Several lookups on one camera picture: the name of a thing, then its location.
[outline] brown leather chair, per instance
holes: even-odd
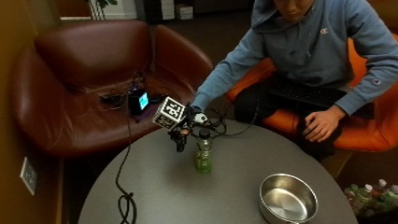
[[[12,114],[29,141],[57,157],[121,149],[160,128],[157,105],[140,117],[98,95],[125,93],[144,74],[149,95],[186,104],[213,69],[181,35],[142,21],[85,21],[38,35],[17,57],[10,79]]]
[[[349,43],[350,63],[355,78],[350,83],[354,86],[366,74],[366,60],[355,53],[353,42]],[[273,63],[265,59],[245,75],[243,79],[225,93],[230,101],[237,94],[259,80],[267,78],[274,71]],[[350,117],[343,119],[342,134],[334,142],[338,148],[335,154],[322,161],[322,164],[334,177],[338,176],[354,151],[382,152],[398,146],[398,85],[374,101],[375,119]],[[297,114],[289,109],[278,109],[262,120],[263,127],[275,131],[287,138],[294,138]]]

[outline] wall outlet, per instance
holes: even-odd
[[[28,161],[28,157],[24,159],[24,165],[20,177],[24,180],[24,183],[26,185],[28,191],[32,195],[34,195],[36,190],[36,183],[37,183],[37,173],[32,167],[32,164]]]

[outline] orange chair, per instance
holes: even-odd
[[[350,85],[354,86],[366,74],[366,59],[355,53],[353,42],[349,43],[350,63],[355,75]],[[265,59],[246,74],[243,79],[225,93],[230,101],[237,94],[251,84],[267,78],[274,71],[270,59]],[[382,152],[398,146],[398,85],[374,101],[375,119],[350,117],[343,119],[342,134],[334,142],[335,154],[322,161],[334,177],[346,164],[354,151]],[[289,109],[278,109],[275,113],[262,120],[263,127],[275,131],[287,138],[294,138],[297,114]]]

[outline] sleeve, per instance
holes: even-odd
[[[218,63],[209,77],[198,87],[191,105],[202,110],[242,79],[249,69],[266,57],[265,43],[261,34],[251,29],[238,42],[235,49]]]
[[[337,101],[349,115],[380,96],[398,79],[398,44],[366,0],[346,1],[347,34],[369,69],[358,85]]]

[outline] blue sweatshirt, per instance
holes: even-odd
[[[198,87],[193,105],[205,109],[265,58],[295,82],[314,87],[347,86],[353,80],[349,38],[369,69],[335,102],[351,115],[398,79],[398,43],[366,0],[314,0],[297,23],[278,16],[273,0],[255,0],[251,28]]]

